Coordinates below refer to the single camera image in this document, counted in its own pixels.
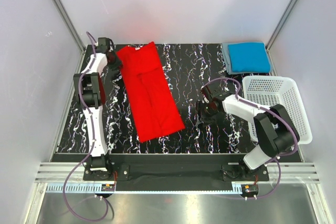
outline white wall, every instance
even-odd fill
[[[85,31],[117,43],[267,42],[289,0],[62,0]]]
[[[336,220],[336,2],[299,0],[271,49],[280,76],[298,84],[313,134],[303,146],[315,163],[324,195]]]
[[[23,223],[79,58],[51,0],[0,0],[0,223]]]

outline red garment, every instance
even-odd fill
[[[154,42],[138,50],[124,47],[117,55],[140,142],[184,129]]]

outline gray floor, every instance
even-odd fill
[[[260,195],[271,189],[260,185]],[[88,194],[68,194],[75,206]],[[220,195],[112,195],[113,206],[100,223],[122,224],[198,224],[198,223],[317,223],[304,185],[280,185],[270,197],[261,200],[231,200]],[[105,204],[91,199],[75,206],[75,211],[86,218],[97,219],[105,212]],[[47,193],[38,224],[87,223],[66,211],[61,194]]]

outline red cloth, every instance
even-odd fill
[[[154,42],[138,50],[124,47],[117,55],[140,142],[184,129]]]

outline blue fabric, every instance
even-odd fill
[[[262,42],[229,44],[231,71],[236,73],[269,73],[271,66]]]

